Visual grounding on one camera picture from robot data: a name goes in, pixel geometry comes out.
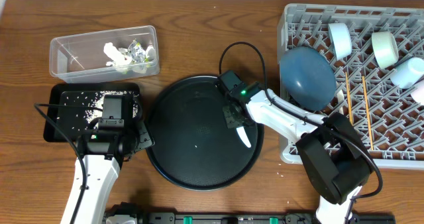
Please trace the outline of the light blue plastic knife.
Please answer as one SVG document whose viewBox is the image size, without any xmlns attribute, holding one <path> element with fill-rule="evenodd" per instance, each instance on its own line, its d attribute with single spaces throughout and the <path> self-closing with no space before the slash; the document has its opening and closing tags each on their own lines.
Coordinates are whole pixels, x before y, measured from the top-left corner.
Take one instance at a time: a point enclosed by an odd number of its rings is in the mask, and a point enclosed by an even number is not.
<svg viewBox="0 0 424 224">
<path fill-rule="evenodd" d="M 247 136 L 246 130 L 244 127 L 237 127 L 236 128 L 236 132 L 240 138 L 240 140 L 243 142 L 243 144 L 247 147 L 247 148 L 251 148 L 252 145 L 250 143 L 250 140 Z"/>
</svg>

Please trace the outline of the round black serving tray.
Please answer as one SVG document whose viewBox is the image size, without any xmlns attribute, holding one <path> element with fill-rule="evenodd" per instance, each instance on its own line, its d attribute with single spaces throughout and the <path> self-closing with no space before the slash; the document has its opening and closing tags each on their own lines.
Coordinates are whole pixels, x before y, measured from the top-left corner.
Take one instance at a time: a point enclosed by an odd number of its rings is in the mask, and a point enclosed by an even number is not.
<svg viewBox="0 0 424 224">
<path fill-rule="evenodd" d="M 215 76 L 179 80 L 163 90 L 146 118 L 154 145 L 147 155 L 171 183 L 189 190 L 229 186 L 254 166 L 264 140 L 264 127 L 245 129 L 247 147 L 225 122 L 225 100 Z"/>
</svg>

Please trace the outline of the dark blue plate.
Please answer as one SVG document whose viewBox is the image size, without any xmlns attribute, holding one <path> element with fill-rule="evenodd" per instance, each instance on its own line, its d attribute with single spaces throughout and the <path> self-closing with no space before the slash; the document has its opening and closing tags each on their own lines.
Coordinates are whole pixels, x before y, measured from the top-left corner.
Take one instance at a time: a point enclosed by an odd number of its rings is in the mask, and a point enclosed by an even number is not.
<svg viewBox="0 0 424 224">
<path fill-rule="evenodd" d="M 335 96 L 335 75 L 324 56 L 312 48 L 288 50 L 280 59 L 280 75 L 286 91 L 308 110 L 324 109 Z"/>
</svg>

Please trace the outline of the white tissue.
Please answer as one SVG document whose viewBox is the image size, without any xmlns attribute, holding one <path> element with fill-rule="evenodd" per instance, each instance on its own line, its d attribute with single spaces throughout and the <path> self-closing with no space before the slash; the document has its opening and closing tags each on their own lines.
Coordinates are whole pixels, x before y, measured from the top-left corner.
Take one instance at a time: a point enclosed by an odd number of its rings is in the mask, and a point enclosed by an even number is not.
<svg viewBox="0 0 424 224">
<path fill-rule="evenodd" d="M 156 49 L 153 45 L 149 45 L 146 49 L 145 61 L 152 62 L 156 59 Z"/>
<path fill-rule="evenodd" d="M 127 49 L 116 48 L 112 42 L 105 43 L 103 52 L 110 58 L 110 61 L 106 62 L 106 66 L 128 66 L 132 62 L 132 56 L 128 55 Z"/>
</svg>

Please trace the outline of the yellow foil snack wrapper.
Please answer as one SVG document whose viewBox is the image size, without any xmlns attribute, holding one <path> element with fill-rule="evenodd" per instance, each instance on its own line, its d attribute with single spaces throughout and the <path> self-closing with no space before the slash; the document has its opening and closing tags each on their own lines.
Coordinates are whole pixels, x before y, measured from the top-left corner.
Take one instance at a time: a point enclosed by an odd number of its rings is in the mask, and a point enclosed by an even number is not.
<svg viewBox="0 0 424 224">
<path fill-rule="evenodd" d="M 127 48 L 127 52 L 132 58 L 133 64 L 140 64 L 146 61 L 146 50 L 141 46 L 141 43 L 134 39 Z"/>
</svg>

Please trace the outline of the wooden chopstick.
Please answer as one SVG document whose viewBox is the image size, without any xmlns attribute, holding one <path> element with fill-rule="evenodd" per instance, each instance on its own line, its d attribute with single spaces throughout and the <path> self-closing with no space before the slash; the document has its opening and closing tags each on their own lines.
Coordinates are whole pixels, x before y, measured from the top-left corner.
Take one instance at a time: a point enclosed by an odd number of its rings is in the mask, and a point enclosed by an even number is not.
<svg viewBox="0 0 424 224">
<path fill-rule="evenodd" d="M 349 83 L 349 80 L 348 80 L 348 73 L 345 72 L 344 74 L 345 74 L 345 85 L 346 85 L 346 99 L 347 99 L 347 103 L 348 103 L 348 118 L 349 118 L 351 125 L 353 125 L 352 102 L 351 102 L 351 98 L 350 98 L 350 83 Z"/>
<path fill-rule="evenodd" d="M 373 135 L 372 124 L 371 124 L 368 94 L 367 94 L 367 88 L 366 88 L 366 79 L 365 79 L 365 76 L 362 76 L 361 78 L 362 78 L 362 87 L 363 87 L 363 94 L 364 94 L 364 102 L 365 102 L 366 120 L 367 120 L 367 127 L 368 127 L 368 137 L 369 137 L 369 143 L 370 143 L 370 150 L 374 150 L 374 137 L 373 137 L 374 135 Z"/>
</svg>

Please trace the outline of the light blue bowl with rice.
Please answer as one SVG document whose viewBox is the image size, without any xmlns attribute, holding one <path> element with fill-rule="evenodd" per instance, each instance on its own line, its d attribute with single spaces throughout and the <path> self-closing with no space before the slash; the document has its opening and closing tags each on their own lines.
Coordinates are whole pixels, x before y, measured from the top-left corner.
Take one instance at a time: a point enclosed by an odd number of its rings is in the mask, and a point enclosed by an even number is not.
<svg viewBox="0 0 424 224">
<path fill-rule="evenodd" d="M 328 24 L 328 27 L 336 59 L 342 60 L 343 58 L 351 55 L 352 41 L 350 39 L 348 27 L 344 23 L 331 23 Z"/>
</svg>

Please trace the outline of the mint green bowl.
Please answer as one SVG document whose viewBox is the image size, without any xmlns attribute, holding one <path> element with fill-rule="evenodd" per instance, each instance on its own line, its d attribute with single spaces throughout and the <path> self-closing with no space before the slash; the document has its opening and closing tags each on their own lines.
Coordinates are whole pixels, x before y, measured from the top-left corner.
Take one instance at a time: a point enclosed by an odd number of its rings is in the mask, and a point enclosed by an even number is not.
<svg viewBox="0 0 424 224">
<path fill-rule="evenodd" d="M 390 31 L 374 32 L 371 36 L 372 49 L 380 69 L 386 69 L 398 62 L 398 47 Z"/>
</svg>

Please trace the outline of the light blue cup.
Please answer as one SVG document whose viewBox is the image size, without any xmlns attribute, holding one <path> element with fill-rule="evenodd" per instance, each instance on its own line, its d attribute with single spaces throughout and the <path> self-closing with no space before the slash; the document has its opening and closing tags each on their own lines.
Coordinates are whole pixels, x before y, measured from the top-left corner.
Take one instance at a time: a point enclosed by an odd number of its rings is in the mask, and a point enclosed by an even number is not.
<svg viewBox="0 0 424 224">
<path fill-rule="evenodd" d="M 401 89 L 409 89 L 415 84 L 424 72 L 423 59 L 413 57 L 395 67 L 395 72 L 390 80 Z"/>
</svg>

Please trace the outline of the white paper cup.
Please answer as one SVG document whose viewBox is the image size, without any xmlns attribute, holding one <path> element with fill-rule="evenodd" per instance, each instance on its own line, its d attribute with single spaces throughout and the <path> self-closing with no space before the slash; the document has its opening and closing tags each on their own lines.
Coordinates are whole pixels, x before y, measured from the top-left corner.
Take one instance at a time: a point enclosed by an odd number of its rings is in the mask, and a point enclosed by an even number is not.
<svg viewBox="0 0 424 224">
<path fill-rule="evenodd" d="M 411 93 L 413 100 L 424 105 L 424 80 L 415 84 L 415 90 Z"/>
</svg>

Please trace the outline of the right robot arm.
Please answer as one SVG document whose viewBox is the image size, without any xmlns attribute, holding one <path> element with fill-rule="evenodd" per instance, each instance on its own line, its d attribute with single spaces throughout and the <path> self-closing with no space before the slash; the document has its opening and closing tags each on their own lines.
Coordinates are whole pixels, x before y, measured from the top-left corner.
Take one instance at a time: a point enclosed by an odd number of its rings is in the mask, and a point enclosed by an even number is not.
<svg viewBox="0 0 424 224">
<path fill-rule="evenodd" d="M 325 117 L 302 110 L 258 82 L 246 85 L 232 71 L 220 74 L 217 86 L 227 101 L 227 126 L 242 140 L 245 127 L 262 124 L 294 142 L 320 195 L 315 222 L 349 223 L 360 190 L 379 172 L 350 121 L 340 113 Z"/>
</svg>

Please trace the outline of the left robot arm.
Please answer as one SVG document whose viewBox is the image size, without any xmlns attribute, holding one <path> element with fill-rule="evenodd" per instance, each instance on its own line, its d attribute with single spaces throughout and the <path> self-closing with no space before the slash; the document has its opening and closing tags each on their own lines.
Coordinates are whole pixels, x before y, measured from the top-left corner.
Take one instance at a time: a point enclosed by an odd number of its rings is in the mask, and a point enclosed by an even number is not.
<svg viewBox="0 0 424 224">
<path fill-rule="evenodd" d="M 138 95 L 105 95 L 95 124 L 76 139 L 78 159 L 62 223 L 102 223 L 123 162 L 154 145 Z"/>
</svg>

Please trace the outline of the clear plastic waste bin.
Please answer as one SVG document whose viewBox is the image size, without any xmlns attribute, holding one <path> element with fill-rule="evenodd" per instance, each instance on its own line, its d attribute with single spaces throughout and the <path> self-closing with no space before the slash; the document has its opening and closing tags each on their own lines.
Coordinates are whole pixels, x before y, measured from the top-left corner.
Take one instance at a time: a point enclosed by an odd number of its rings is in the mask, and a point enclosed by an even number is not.
<svg viewBox="0 0 424 224">
<path fill-rule="evenodd" d="M 127 49 L 134 39 L 145 50 L 153 45 L 156 59 L 140 64 L 131 62 L 128 66 L 106 66 L 110 58 L 103 52 L 105 43 L 112 42 L 118 49 Z M 50 42 L 49 69 L 51 76 L 69 84 L 110 82 L 156 75 L 160 72 L 156 29 L 146 25 L 53 38 Z"/>
</svg>

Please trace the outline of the black rectangular tray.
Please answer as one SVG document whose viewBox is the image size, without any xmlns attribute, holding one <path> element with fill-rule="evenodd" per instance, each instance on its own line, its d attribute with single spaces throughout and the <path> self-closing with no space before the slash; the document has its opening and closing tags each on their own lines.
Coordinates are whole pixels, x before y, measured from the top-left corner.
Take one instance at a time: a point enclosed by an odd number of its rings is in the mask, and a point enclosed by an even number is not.
<svg viewBox="0 0 424 224">
<path fill-rule="evenodd" d="M 72 139 L 89 129 L 89 124 L 102 116 L 103 100 L 106 95 L 124 95 L 132 98 L 132 109 L 126 111 L 135 124 L 142 113 L 140 112 L 140 88 L 135 83 L 105 82 L 97 84 L 58 84 L 50 93 L 50 107 L 47 116 Z"/>
</svg>

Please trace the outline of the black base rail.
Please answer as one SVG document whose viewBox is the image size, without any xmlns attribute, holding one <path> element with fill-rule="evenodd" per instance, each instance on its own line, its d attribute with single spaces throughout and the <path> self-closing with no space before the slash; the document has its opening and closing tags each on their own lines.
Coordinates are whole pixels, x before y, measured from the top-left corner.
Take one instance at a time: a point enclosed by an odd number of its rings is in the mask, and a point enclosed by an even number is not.
<svg viewBox="0 0 424 224">
<path fill-rule="evenodd" d="M 147 213 L 141 215 L 115 214 L 104 216 L 106 224 L 319 224 L 314 215 L 289 213 L 285 215 L 175 214 Z"/>
</svg>

